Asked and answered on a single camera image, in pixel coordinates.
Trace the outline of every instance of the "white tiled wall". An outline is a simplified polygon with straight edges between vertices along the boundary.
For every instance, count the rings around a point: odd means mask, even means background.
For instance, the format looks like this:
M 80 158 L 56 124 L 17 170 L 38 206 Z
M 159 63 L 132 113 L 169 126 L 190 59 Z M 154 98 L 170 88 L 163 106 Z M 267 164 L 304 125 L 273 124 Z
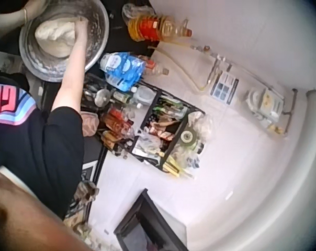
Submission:
M 189 19 L 193 39 L 283 85 L 316 88 L 316 14 L 299 0 L 151 0 Z

